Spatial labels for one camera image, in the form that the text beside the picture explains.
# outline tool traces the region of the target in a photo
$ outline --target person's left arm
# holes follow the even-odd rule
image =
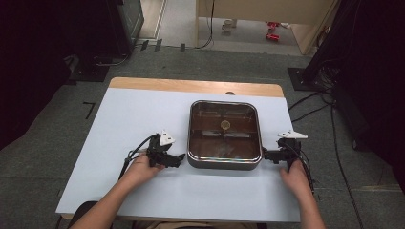
[[[147,156],[137,158],[113,188],[71,228],[110,228],[128,194],[153,178],[163,166],[149,167]]]

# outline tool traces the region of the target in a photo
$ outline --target forearm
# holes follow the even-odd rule
[[[326,228],[324,221],[316,204],[315,198],[312,194],[303,195],[298,198],[301,212],[301,228]]]
[[[116,214],[133,186],[120,180],[72,228],[110,228]]]

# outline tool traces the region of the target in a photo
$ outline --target person's left hand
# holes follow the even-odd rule
[[[129,182],[134,188],[153,178],[162,169],[164,169],[163,165],[150,167],[148,156],[146,156],[145,153],[140,153],[138,158],[132,162],[121,179],[125,182]]]

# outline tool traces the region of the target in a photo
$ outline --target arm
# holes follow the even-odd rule
[[[164,166],[149,167],[148,157],[141,155],[113,188],[71,228],[110,228],[128,194],[153,178],[163,168]]]
[[[301,228],[326,228],[318,205],[309,188],[307,176],[300,160],[295,160],[289,173],[282,169],[280,175],[286,186],[294,193],[300,205]]]

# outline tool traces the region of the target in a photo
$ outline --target black tape mark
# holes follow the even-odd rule
[[[158,52],[158,51],[160,50],[161,40],[162,40],[162,39],[158,40],[158,42],[156,43],[155,52]]]
[[[141,51],[146,50],[146,48],[148,47],[148,44],[149,44],[149,40],[145,40],[145,41],[142,43],[142,48],[140,48],[140,50],[141,50]]]
[[[180,44],[180,52],[184,52],[185,51],[185,44],[181,43]]]
[[[86,119],[89,119],[89,116],[92,114],[93,108],[95,107],[95,103],[83,102],[83,104],[91,104],[92,105],[92,108],[90,108],[90,111],[86,116]]]

